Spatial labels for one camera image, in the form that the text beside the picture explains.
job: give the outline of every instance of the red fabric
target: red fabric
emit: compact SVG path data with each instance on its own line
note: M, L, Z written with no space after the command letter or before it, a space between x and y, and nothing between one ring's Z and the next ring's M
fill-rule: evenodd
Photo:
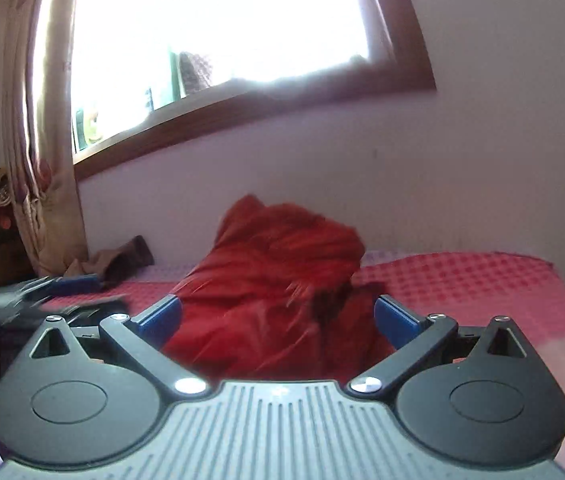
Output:
M212 380L346 381L389 353L373 325L382 288L351 287L364 252L354 229L247 196L172 291L184 316L163 352Z

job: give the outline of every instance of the triangular opening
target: triangular opening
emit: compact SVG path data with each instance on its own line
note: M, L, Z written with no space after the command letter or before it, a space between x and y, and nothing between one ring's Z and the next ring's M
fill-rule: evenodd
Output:
M59 355L66 355L69 353L69 347L62 336L62 333L57 328L48 330L42 337L34 352L32 353L33 359L42 359L45 357L55 357Z
M525 351L518 344L514 334L508 328L499 328L494 340L489 345L487 353L492 355L504 355L507 357L525 357Z

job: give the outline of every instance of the black robotic device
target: black robotic device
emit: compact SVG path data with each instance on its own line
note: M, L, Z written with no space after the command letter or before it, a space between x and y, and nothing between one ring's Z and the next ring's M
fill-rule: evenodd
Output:
M39 278L0 288L0 377L49 314L63 316L72 327L93 326L110 314L127 312L123 296L49 306L59 296L101 292L95 274L73 278ZM98 352L98 346L92 349Z
M344 389L213 388L156 349L180 316L167 296L98 327L47 317L0 381L0 479L565 479L565 395L507 316L459 327L381 296L397 351Z

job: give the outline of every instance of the blue clip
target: blue clip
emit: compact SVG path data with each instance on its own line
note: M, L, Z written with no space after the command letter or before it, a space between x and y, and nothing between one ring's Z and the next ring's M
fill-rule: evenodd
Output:
M398 350L427 329L431 322L383 294L376 300L373 317L378 330Z
M56 298L75 294L93 294L99 292L101 288L102 284L97 274L86 274L71 278L53 278L46 283L44 293Z
M160 349L180 327L182 303L173 294L166 295L130 320L129 328L153 348Z

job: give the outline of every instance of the wooden window frame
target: wooden window frame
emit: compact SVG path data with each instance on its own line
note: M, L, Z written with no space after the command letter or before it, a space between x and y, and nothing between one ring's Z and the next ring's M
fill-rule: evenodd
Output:
M77 181L147 153L278 114L365 96L434 90L434 74L411 0L360 1L364 2L361 9L368 34L374 32L368 29L373 23L370 16L375 15L378 22L377 9L381 10L391 41L384 45L389 52L387 61L351 63L284 78L137 133L121 132L76 154Z

